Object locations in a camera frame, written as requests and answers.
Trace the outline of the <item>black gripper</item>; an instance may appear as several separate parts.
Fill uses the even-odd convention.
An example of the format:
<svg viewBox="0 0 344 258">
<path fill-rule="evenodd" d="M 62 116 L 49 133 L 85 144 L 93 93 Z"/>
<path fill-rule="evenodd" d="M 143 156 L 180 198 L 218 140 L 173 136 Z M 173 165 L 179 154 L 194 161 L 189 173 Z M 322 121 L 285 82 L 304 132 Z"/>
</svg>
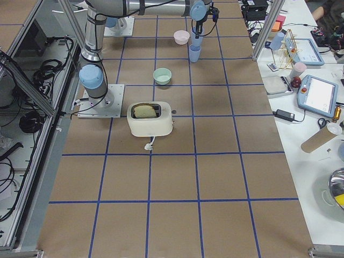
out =
<svg viewBox="0 0 344 258">
<path fill-rule="evenodd" d="M 204 1 L 195 2 L 195 38 L 199 38 L 199 28 L 203 28 L 203 23 L 207 21 L 208 16 L 212 18 L 214 25 L 217 24 L 219 18 L 219 10 L 214 3 L 204 3 Z"/>
</svg>

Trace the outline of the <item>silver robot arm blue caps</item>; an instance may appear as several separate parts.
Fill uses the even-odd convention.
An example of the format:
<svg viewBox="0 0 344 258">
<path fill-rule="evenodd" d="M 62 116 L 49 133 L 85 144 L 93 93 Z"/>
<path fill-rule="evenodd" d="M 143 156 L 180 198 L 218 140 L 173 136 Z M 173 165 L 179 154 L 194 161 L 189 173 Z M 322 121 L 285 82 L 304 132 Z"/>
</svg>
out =
<svg viewBox="0 0 344 258">
<path fill-rule="evenodd" d="M 126 85 L 125 97 L 139 101 L 162 100 L 162 90 L 172 87 L 173 94 L 189 96 L 192 87 L 210 87 L 226 83 L 223 62 L 219 53 L 211 55 L 211 47 L 218 48 L 214 39 L 216 25 L 211 30 L 197 62 L 191 61 L 193 43 L 179 45 L 173 34 L 192 30 L 195 21 L 190 10 L 193 1 L 145 1 L 144 15 L 140 15 L 140 1 L 87 1 L 91 21 L 88 22 L 85 53 L 98 53 L 110 83 Z M 134 16 L 131 37 L 104 37 L 99 22 L 115 15 Z"/>
</svg>

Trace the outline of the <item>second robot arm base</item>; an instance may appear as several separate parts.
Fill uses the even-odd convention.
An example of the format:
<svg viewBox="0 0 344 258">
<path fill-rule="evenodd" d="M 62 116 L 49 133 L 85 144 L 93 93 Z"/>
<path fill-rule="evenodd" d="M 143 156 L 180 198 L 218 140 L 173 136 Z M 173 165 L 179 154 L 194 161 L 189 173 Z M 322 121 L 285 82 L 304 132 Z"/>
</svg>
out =
<svg viewBox="0 0 344 258">
<path fill-rule="evenodd" d="M 125 18 L 107 17 L 105 27 L 112 30 L 124 30 L 127 28 L 127 21 Z"/>
</svg>

